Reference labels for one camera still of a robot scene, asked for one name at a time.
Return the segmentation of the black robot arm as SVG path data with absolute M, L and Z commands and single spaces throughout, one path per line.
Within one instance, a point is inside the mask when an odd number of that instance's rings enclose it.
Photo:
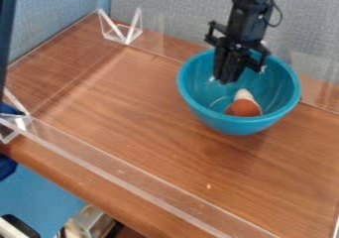
M 265 29 L 275 28 L 269 22 L 272 10 L 283 18 L 273 0 L 232 0 L 233 6 L 228 24 L 209 22 L 209 31 L 204 41 L 215 47 L 213 78 L 221 83 L 239 80 L 249 68 L 260 73 L 269 50 L 261 43 Z

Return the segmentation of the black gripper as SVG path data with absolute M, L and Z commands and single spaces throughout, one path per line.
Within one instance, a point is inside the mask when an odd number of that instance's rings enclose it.
M 213 77 L 220 82 L 236 82 L 248 67 L 260 72 L 268 48 L 260 41 L 235 41 L 225 34 L 227 26 L 216 21 L 209 22 L 204 41 L 215 47 Z

